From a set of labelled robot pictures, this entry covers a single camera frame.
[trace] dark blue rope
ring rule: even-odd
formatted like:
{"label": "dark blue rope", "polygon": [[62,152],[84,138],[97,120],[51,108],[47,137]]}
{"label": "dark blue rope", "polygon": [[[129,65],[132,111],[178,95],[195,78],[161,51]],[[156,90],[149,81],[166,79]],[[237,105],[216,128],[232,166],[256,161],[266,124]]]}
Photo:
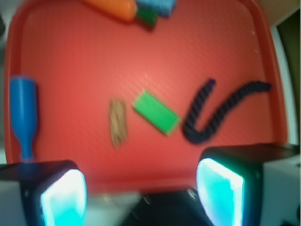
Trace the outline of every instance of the dark blue rope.
{"label": "dark blue rope", "polygon": [[214,135],[228,112],[238,105],[246,96],[252,93],[267,92],[271,84],[261,81],[252,81],[234,92],[214,113],[203,131],[197,131],[195,124],[199,114],[215,85],[215,80],[210,79],[196,95],[188,116],[184,122],[183,133],[193,144],[205,142]]}

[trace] wooden piece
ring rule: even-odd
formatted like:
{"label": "wooden piece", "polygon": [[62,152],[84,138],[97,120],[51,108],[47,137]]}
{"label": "wooden piece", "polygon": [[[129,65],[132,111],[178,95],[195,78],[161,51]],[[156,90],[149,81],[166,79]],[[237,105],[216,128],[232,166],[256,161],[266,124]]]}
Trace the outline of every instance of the wooden piece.
{"label": "wooden piece", "polygon": [[112,142],[117,148],[127,138],[126,103],[122,100],[110,102],[110,129]]}

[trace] red tray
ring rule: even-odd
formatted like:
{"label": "red tray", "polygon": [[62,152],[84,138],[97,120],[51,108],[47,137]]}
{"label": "red tray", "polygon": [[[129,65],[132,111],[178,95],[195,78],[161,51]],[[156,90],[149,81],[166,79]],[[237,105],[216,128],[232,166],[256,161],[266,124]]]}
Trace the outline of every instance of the red tray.
{"label": "red tray", "polygon": [[[9,31],[5,68],[5,145],[20,161],[9,112],[9,79],[38,85],[36,161],[74,160],[90,192],[162,191],[195,185],[207,146],[286,141],[285,107],[271,34],[255,0],[178,0],[153,31],[123,24],[79,0],[30,0]],[[244,83],[273,89],[248,97],[208,143],[191,145],[181,125],[165,136],[132,109],[143,89],[182,119],[208,78],[217,85],[199,122]],[[109,101],[127,103],[128,140],[111,142]]]}

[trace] green sponge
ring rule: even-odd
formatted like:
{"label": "green sponge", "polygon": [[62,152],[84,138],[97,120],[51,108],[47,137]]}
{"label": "green sponge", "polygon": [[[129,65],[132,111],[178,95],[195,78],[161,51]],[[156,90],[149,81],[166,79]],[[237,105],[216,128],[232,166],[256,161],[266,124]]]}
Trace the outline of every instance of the green sponge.
{"label": "green sponge", "polygon": [[180,121],[173,111],[144,91],[133,104],[134,109],[165,134],[170,134]]}

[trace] cyan light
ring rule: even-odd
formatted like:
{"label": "cyan light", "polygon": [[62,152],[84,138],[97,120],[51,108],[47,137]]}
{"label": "cyan light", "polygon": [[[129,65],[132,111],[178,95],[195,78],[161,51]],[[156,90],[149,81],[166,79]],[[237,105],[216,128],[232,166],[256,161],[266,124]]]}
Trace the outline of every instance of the cyan light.
{"label": "cyan light", "polygon": [[41,206],[46,226],[81,226],[87,207],[84,175],[71,169],[42,195]]}
{"label": "cyan light", "polygon": [[241,226],[244,179],[218,162],[205,158],[198,164],[197,189],[214,225]]}

